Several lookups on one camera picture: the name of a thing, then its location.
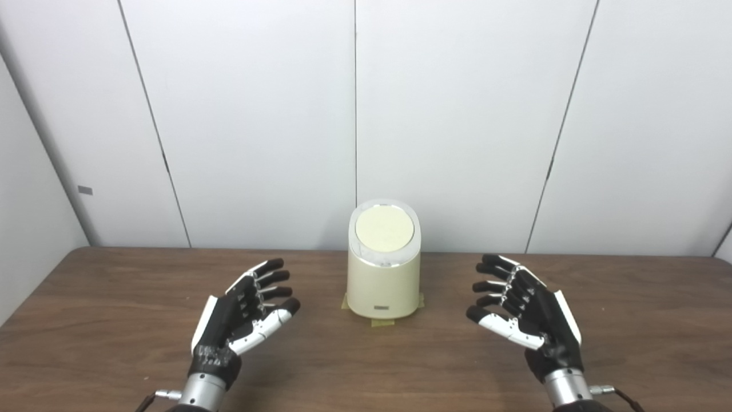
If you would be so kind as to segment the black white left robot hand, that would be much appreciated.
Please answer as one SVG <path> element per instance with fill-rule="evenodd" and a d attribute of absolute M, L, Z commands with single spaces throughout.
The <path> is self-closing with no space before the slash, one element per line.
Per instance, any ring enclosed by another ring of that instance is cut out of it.
<path fill-rule="evenodd" d="M 210 295 L 191 341 L 189 373 L 219 378 L 228 390 L 241 370 L 241 355 L 290 321 L 301 303 L 290 287 L 284 260 L 266 260 L 241 274 L 220 296 Z"/>

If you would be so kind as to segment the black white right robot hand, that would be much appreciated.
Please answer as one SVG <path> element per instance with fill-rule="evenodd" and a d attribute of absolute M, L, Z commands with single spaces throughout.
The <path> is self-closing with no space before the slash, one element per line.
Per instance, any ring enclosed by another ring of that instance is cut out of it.
<path fill-rule="evenodd" d="M 466 310 L 469 320 L 523 347 L 541 383 L 558 370 L 584 371 L 582 336 L 560 290 L 550 290 L 526 266 L 502 255 L 483 255 L 476 271 L 495 280 L 472 285 L 484 296 Z"/>

